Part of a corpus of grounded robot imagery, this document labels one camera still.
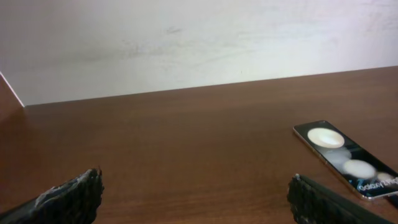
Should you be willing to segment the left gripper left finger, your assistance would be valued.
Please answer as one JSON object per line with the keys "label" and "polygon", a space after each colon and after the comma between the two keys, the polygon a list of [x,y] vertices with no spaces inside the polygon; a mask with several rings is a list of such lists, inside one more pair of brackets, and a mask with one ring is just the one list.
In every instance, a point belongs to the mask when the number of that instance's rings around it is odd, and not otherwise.
{"label": "left gripper left finger", "polygon": [[101,169],[89,169],[1,213],[1,224],[91,224],[104,191]]}

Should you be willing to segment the black smartphone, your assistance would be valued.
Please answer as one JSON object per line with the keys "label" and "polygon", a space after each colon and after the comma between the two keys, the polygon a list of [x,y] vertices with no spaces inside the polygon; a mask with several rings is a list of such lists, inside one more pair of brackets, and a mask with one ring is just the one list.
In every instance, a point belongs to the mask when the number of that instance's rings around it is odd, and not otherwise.
{"label": "black smartphone", "polygon": [[373,200],[397,195],[397,172],[331,123],[320,120],[293,130],[359,197]]}

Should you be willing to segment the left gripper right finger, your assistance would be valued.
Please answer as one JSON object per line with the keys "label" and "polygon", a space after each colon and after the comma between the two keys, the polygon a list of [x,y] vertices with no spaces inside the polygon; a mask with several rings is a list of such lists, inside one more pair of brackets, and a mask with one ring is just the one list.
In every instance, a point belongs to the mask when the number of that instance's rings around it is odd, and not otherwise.
{"label": "left gripper right finger", "polygon": [[392,224],[304,175],[292,177],[287,201],[298,224]]}

